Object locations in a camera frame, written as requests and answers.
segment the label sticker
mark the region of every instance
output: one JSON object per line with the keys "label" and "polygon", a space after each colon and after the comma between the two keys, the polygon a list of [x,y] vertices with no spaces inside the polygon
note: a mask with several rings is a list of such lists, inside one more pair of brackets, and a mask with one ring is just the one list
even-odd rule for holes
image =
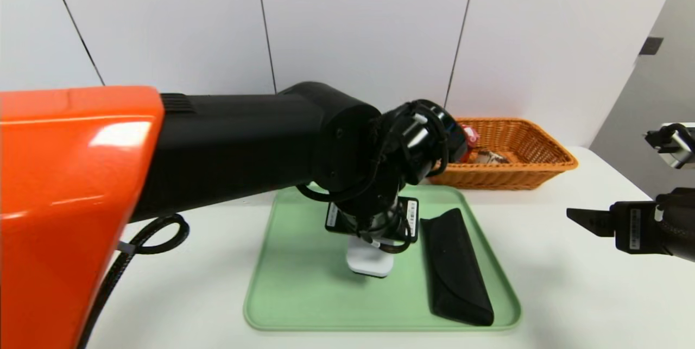
{"label": "label sticker", "polygon": [[640,249],[641,210],[630,209],[630,250]]}
{"label": "label sticker", "polygon": [[418,202],[414,200],[408,200],[408,208],[405,213],[408,218],[408,225],[410,226],[410,237],[415,237],[415,229],[417,228],[417,218],[418,218]]}
{"label": "label sticker", "polygon": [[335,227],[337,218],[338,218],[338,206],[331,203],[328,206],[328,217],[326,218],[326,225],[328,227]]}

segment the red package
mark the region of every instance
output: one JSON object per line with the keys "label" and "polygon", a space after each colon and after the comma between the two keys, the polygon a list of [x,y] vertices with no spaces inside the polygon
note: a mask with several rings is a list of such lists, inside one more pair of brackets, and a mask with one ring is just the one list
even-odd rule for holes
{"label": "red package", "polygon": [[476,129],[473,129],[469,125],[461,124],[461,127],[464,129],[464,133],[466,134],[466,144],[469,146],[469,150],[466,151],[466,154],[461,157],[459,163],[467,163],[469,161],[469,157],[471,156],[471,152],[473,152],[473,149],[477,146],[480,135],[477,134]]}

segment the wicker basket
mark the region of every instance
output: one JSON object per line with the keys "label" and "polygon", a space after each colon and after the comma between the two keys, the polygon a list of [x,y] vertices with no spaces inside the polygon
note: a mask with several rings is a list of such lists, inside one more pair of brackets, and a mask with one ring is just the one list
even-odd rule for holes
{"label": "wicker basket", "polygon": [[[519,118],[457,118],[476,129],[480,140],[469,163],[451,163],[432,183],[461,189],[530,190],[574,169],[577,160],[538,125]],[[488,149],[509,163],[478,164],[477,150]]]}

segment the green tray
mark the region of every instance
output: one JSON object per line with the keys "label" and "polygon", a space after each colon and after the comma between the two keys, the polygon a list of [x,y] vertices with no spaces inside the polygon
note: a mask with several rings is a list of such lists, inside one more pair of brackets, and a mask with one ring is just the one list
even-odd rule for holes
{"label": "green tray", "polygon": [[408,186],[420,218],[460,208],[488,290],[495,322],[467,325],[429,311],[422,241],[395,256],[384,279],[348,269],[348,237],[324,229],[327,204],[295,188],[278,193],[244,304],[246,321],[275,331],[497,331],[514,327],[521,305],[462,194],[447,186]]}

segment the white table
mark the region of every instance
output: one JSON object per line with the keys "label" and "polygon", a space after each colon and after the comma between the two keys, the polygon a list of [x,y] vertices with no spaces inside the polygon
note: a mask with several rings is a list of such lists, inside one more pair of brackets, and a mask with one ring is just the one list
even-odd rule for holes
{"label": "white table", "polygon": [[[598,238],[567,219],[567,207],[606,209],[619,200],[648,200],[592,152],[571,151],[580,167],[535,191],[463,191],[521,300],[521,322],[508,332],[251,329],[242,307],[275,196],[266,193],[187,212],[191,235],[183,245],[162,255],[134,258],[99,319],[89,349],[692,349],[695,264],[675,257],[626,255],[615,249],[612,239]],[[141,227],[130,225],[123,238],[129,240]],[[167,229],[152,241],[173,231]]]}

